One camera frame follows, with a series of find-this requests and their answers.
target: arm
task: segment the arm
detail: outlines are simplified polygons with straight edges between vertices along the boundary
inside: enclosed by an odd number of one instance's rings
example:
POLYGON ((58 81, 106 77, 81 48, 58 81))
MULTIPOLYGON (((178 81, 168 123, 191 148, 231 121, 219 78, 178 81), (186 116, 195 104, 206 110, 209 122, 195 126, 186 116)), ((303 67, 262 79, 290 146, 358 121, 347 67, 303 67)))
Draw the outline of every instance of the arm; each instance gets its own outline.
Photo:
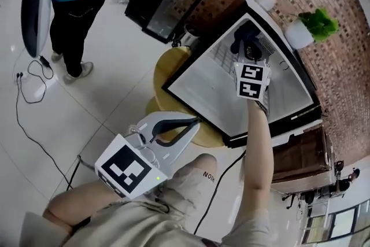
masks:
POLYGON ((119 198, 107 185, 97 180, 57 195, 42 216, 70 234, 73 226, 119 198))
POLYGON ((244 191, 235 225, 256 209, 267 209, 273 174, 273 153, 267 118, 248 100, 249 126, 246 148, 244 191))

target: round wooden table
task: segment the round wooden table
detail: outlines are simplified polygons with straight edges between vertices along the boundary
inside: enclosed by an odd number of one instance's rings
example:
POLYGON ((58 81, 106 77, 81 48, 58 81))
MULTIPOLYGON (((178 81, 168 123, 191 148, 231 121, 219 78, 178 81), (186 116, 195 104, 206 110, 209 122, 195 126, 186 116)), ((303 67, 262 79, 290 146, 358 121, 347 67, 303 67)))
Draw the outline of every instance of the round wooden table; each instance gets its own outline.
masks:
MULTIPOLYGON (((190 56, 187 47, 174 47, 166 51, 158 60, 156 68, 154 70, 154 97, 149 101, 146 106, 146 114, 155 111, 178 111, 183 113, 192 113, 179 101, 174 99, 171 95, 162 89, 164 83, 171 77, 179 67, 188 59, 190 56)), ((170 131, 162 137, 166 140, 171 140, 175 135, 181 132, 183 128, 179 128, 170 131)), ((222 136, 208 123, 201 123, 199 131, 194 136, 192 143, 203 146, 206 148, 217 148, 224 146, 222 136)))

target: potted plant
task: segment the potted plant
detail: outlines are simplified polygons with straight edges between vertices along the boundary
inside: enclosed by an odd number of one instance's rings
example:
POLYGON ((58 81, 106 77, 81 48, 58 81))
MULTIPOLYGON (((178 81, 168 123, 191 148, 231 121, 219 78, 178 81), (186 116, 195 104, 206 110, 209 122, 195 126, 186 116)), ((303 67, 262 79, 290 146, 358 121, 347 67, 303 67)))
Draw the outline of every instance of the potted plant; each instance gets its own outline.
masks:
POLYGON ((285 37, 295 49, 301 49, 310 43, 326 40, 338 30, 338 21, 331 19, 325 8, 314 13, 300 13, 285 31, 285 37))

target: beige shorts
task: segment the beige shorts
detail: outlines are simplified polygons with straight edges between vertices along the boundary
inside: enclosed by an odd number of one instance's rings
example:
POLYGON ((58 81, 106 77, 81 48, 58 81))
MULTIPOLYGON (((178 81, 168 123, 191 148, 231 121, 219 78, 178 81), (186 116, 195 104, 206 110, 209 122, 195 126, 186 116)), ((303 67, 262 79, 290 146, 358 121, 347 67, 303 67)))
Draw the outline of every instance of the beige shorts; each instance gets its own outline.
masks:
POLYGON ((164 182, 156 201, 169 208, 169 214, 180 221, 186 230, 186 221, 206 209, 216 187, 215 177, 191 163, 179 169, 172 179, 164 182))

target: black pants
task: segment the black pants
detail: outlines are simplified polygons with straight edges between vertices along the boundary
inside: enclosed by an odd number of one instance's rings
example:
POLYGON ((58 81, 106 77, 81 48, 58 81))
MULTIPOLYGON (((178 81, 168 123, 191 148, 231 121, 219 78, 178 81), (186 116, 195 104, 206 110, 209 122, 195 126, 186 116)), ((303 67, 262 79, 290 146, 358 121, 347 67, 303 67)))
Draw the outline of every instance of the black pants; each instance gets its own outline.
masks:
POLYGON ((54 52, 63 54, 67 72, 81 74, 84 41, 105 0, 53 1, 54 18, 50 38, 54 52))

